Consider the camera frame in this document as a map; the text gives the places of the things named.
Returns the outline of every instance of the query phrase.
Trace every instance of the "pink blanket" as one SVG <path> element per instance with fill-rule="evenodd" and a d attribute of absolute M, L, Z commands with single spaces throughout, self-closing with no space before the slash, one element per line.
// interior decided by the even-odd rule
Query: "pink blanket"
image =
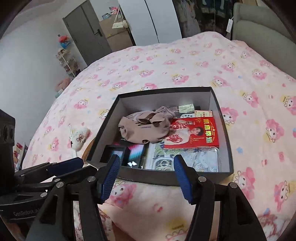
<path fill-rule="evenodd" d="M 48 111 L 23 168 L 72 158 L 68 124 L 74 131 L 81 126 L 91 130 L 78 152 L 82 156 L 118 94 L 183 86 L 213 87 L 234 160 L 235 172 L 225 183 L 238 183 L 260 216 L 266 236 L 276 240 L 296 210 L 296 80 L 244 42 L 229 41 L 215 32 L 170 44 L 130 47 L 92 63 Z M 180 188 L 125 185 L 124 196 L 129 186 L 134 185 L 134 191 L 121 206 L 111 196 L 101 207 L 122 230 L 141 241 L 151 240 L 148 234 L 153 240 L 184 240 L 194 208 L 182 199 Z M 153 201 L 144 189 L 153 194 Z M 132 224 L 119 214 L 130 215 Z M 151 223 L 155 218 L 160 220 L 157 226 Z"/>

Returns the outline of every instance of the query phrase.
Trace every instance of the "gray door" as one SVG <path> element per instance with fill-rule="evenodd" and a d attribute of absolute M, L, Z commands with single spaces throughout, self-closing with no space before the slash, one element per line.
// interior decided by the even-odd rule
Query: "gray door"
<path fill-rule="evenodd" d="M 112 52 L 89 0 L 63 21 L 87 65 Z"/>

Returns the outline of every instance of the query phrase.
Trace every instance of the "white fluffy toy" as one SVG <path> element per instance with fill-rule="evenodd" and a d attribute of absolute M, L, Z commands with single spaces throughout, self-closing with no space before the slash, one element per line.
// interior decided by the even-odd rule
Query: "white fluffy toy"
<path fill-rule="evenodd" d="M 79 151 L 90 134 L 90 130 L 86 127 L 76 131 L 71 137 L 72 148 Z"/>

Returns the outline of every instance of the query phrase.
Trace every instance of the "black product box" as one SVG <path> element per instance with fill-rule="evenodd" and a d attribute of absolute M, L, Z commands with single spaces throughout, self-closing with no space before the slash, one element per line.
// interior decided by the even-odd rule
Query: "black product box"
<path fill-rule="evenodd" d="M 198 174 L 209 178 L 214 183 L 222 181 L 233 174 L 233 161 L 223 116 L 211 87 L 165 88 L 118 95 L 98 131 L 87 160 L 97 168 L 106 165 L 100 160 L 105 146 L 111 145 L 118 134 L 118 123 L 121 117 L 139 111 L 155 110 L 161 106 L 187 104 L 194 104 L 194 106 L 200 106 L 201 110 L 213 112 L 219 139 L 219 172 L 198 172 Z M 156 185 L 179 186 L 174 171 L 121 166 L 118 178 Z"/>

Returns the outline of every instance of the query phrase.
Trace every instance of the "metal screw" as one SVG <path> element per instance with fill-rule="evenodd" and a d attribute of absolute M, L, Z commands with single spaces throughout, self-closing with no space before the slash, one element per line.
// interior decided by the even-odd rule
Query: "metal screw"
<path fill-rule="evenodd" d="M 207 179 L 206 179 L 206 177 L 200 176 L 200 177 L 198 177 L 198 180 L 200 182 L 204 183 Z"/>
<path fill-rule="evenodd" d="M 87 178 L 87 180 L 88 180 L 89 182 L 93 182 L 93 181 L 96 180 L 96 178 L 95 178 L 94 176 L 89 176 L 89 177 Z"/>
<path fill-rule="evenodd" d="M 40 197 L 46 197 L 47 196 L 47 192 L 43 192 L 40 194 Z"/>
<path fill-rule="evenodd" d="M 237 184 L 236 183 L 230 183 L 230 187 L 231 188 L 237 188 Z"/>
<path fill-rule="evenodd" d="M 57 183 L 57 188 L 61 188 L 62 186 L 64 185 L 64 183 L 63 182 L 59 182 L 59 183 Z"/>

